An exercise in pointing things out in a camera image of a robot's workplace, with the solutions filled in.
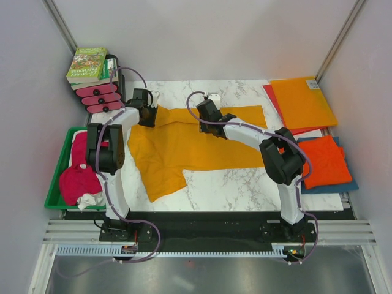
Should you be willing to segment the green plastic tray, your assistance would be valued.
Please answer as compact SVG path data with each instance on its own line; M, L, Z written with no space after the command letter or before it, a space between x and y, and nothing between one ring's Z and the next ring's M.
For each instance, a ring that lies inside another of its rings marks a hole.
M87 131L85 127L72 127L67 131L67 135L65 137L64 144L58 159L58 163L55 168L55 173L51 180L50 188L45 201L46 209L79 210L77 206L66 205L59 191L59 177L62 174L62 172L67 168L68 160L70 158L71 136L78 130ZM103 210L105 209L105 206L92 206L86 209Z

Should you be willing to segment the red plastic folder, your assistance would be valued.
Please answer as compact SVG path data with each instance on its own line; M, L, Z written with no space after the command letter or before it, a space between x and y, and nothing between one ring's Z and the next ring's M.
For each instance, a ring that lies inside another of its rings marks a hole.
M279 104L277 102L275 93L273 91L273 87L270 84L268 84L268 85L263 85L263 89L265 90L267 96L269 97L271 103L273 104L277 114L279 115L279 117L280 117L280 119L281 119L281 121L282 121L282 123L283 123L283 125L285 127L286 124L285 124L285 121L284 121L281 109L279 107ZM291 133L293 135L299 135L299 134L303 134L303 133L306 133L306 132L312 132L312 131L315 131L315 130L320 130L320 127L307 127L307 128L299 128L299 129L290 129L290 131L291 131Z

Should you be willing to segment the folded blue t shirt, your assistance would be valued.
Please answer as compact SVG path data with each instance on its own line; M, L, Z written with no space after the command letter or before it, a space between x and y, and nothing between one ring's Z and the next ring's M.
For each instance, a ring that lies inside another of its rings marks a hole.
M299 138L298 143L300 143L302 141L306 141L306 140L316 139L316 138L317 137ZM333 137L333 138L334 138L334 141L337 143L337 145L343 149L343 147L340 145L339 138L338 137ZM312 189L306 189L304 187L303 182L301 183L301 191L303 194L343 193L343 192L350 192L350 191L357 190L357 189L358 189L358 184L356 183L354 178L353 178L352 182L350 182L350 183L335 184L335 185L330 185L330 186L321 186L321 187L316 187L316 188L312 188Z

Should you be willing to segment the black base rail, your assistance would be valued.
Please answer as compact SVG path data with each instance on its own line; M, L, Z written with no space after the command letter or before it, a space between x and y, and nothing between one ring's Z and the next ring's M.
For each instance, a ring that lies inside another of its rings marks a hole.
M313 218L300 228L285 225L277 212L135 212L142 219L130 224L107 220L103 213L65 215L65 222L86 237L98 233L101 242L138 244L139 251L217 253L267 251L274 243L310 245L316 239Z

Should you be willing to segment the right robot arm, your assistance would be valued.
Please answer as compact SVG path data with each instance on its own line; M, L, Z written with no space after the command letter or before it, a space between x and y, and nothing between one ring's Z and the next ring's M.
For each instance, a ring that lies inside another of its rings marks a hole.
M294 241L303 233L301 221L304 212L300 199L299 180L306 161L304 153L291 133L285 127L272 131L264 129L233 114L223 115L211 99L197 105L199 120L208 132L216 137L237 141L260 152L269 178L277 184L281 202L281 235L287 241Z

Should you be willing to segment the white t shirt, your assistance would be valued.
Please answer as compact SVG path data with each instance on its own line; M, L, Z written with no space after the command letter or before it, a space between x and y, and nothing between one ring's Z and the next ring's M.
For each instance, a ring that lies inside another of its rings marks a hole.
M80 211L83 211L90 206L105 206L105 199L102 192L97 194L86 193L78 198L77 206Z

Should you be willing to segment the magenta t shirt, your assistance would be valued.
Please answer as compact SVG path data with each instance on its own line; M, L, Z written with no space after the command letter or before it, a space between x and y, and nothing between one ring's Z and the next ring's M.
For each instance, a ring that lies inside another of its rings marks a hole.
M77 206L77 200L83 194L102 192L96 173L86 163L87 136L86 130L78 130L71 136L70 158L59 177L59 191L68 206Z

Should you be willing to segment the pink and black drawer unit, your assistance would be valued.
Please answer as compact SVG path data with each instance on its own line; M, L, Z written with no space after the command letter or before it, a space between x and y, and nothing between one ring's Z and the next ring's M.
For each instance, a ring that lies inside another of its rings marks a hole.
M115 57L108 54L105 59ZM121 70L117 70L112 78L112 85L109 83L81 88L74 90L76 96L80 98L80 102L85 106L88 113L107 113L112 110L119 110L121 102L125 102L126 87L125 76Z

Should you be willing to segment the yellow t shirt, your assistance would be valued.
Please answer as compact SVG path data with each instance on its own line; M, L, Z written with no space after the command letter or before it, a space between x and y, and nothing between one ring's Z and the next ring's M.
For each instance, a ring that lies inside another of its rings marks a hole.
M196 109L159 107L155 127L133 126L127 142L151 202L186 186L183 170L263 167L259 151L200 132Z

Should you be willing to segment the orange plastic folder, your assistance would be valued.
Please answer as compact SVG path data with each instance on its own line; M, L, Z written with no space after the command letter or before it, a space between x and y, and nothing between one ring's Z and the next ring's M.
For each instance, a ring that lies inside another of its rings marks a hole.
M272 80L271 86L287 128L305 129L338 125L314 77Z

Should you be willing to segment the aluminium corner post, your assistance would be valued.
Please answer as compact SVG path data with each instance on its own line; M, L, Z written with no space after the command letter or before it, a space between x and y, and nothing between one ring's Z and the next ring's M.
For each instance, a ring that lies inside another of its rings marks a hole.
M67 44L69 50L72 53L75 53L77 50L77 43L65 21L63 18L58 6L56 5L54 0L43 0L42 1L46 10L51 16L51 19L55 23L58 31L60 32L62 38L64 39L65 43Z
M342 47L345 39L349 35L349 32L353 28L356 20L364 9L367 0L356 0L354 2L353 7L351 8L347 18L345 19L341 29L339 30L334 42L332 43L328 53L326 54L321 66L319 67L317 74L315 76L315 80L317 83L320 83L325 76L328 68L332 64L334 58L336 57L338 51Z

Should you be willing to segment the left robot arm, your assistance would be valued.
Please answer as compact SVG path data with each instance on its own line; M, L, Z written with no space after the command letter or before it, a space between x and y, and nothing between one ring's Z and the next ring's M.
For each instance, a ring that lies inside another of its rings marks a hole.
M92 122L87 126L86 163L99 177L106 217L118 221L113 234L121 241L130 240L135 231L134 225L125 220L130 211L121 179L125 144L133 126L155 126L159 97L158 91L135 88L132 98L121 103L121 108L104 123Z

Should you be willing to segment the left aluminium corner post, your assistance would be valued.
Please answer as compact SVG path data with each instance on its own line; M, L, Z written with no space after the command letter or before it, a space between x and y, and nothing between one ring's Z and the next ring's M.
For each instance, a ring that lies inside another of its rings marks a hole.
M75 53L77 50L77 43L65 21L63 18L58 6L56 5L54 0L43 0L42 1L46 10L51 16L51 19L55 23L58 31L60 32L62 38L64 39L65 43L67 44L69 50L72 53Z

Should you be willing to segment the folded orange t shirt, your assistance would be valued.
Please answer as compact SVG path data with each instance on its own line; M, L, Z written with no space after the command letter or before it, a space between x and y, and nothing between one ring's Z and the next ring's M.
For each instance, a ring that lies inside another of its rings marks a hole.
M352 182L344 150L330 135L299 143L312 164L311 175L303 181L306 189Z

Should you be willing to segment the right aluminium corner post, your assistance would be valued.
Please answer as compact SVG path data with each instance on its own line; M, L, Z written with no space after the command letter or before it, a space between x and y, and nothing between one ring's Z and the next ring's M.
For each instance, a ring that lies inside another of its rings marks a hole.
M338 51L342 47L345 39L349 35L349 32L353 28L356 20L364 9L367 0L356 0L354 2L353 7L351 8L347 18L345 19L341 29L339 30L334 42L332 43L328 53L326 54L321 66L319 67L317 74L315 76L315 80L317 83L320 83L325 76L328 68L332 64L334 58L336 57Z

